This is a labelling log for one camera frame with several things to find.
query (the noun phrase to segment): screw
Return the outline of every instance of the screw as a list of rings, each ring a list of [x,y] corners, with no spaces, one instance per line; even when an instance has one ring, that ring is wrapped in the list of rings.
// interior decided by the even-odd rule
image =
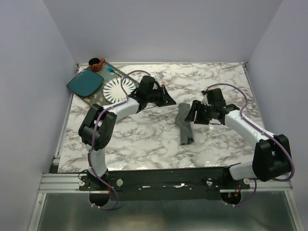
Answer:
[[[244,184],[247,184],[247,185],[250,184],[250,179],[245,178],[244,179]]]
[[[122,179],[118,179],[116,181],[117,186],[121,187],[123,185],[123,180]]]
[[[211,186],[212,184],[213,184],[213,182],[211,182],[211,181],[206,181],[206,184],[208,185],[208,186]]]
[[[84,185],[85,185],[85,182],[83,182],[82,180],[80,180],[78,184],[79,184],[79,186],[84,186]]]

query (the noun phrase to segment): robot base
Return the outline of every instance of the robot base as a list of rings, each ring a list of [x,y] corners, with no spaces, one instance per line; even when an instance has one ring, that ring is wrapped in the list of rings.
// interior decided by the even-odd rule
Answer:
[[[239,184],[241,189],[250,188],[243,180],[226,181],[223,169],[225,167],[108,171],[102,179],[114,187],[121,201],[192,199],[225,201],[225,193],[220,193],[220,190],[235,190]],[[108,187],[90,173],[81,179],[85,182],[79,188],[81,191],[109,192],[91,193],[91,203],[103,206],[108,199],[116,200],[114,193],[110,193]]]

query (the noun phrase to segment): white marble surface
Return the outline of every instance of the white marble surface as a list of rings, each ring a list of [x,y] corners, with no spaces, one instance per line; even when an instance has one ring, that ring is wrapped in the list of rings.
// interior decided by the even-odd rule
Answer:
[[[141,69],[152,76],[163,72],[163,83],[177,103],[202,100],[201,91],[214,83],[231,83],[244,90],[249,99],[246,115],[262,125],[257,106],[241,64],[143,64],[118,66],[123,72]],[[140,80],[143,75],[132,75]],[[221,86],[224,98],[241,107],[244,99],[236,90]],[[77,96],[69,114],[58,172],[79,172],[88,167],[87,151],[78,129],[89,106]],[[178,106],[151,108],[131,115],[115,125],[106,147],[110,170],[227,166],[252,160],[253,150],[235,131],[221,125],[192,124],[195,142],[180,145],[175,124]]]

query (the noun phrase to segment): glass panel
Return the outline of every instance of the glass panel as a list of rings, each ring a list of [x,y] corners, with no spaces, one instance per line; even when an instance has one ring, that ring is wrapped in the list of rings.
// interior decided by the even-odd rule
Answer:
[[[88,194],[48,194],[39,231],[292,231],[284,192],[258,192],[232,208],[220,201],[123,201],[114,211],[91,208]]]

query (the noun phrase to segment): white wall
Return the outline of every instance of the white wall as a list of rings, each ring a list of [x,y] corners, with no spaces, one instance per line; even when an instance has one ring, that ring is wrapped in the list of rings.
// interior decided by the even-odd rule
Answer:
[[[295,199],[308,229],[308,1],[284,0],[248,63],[267,129],[285,134]]]
[[[44,0],[79,63],[248,61],[281,0]]]
[[[1,1],[0,32],[0,230],[25,231],[76,65],[42,0]]]

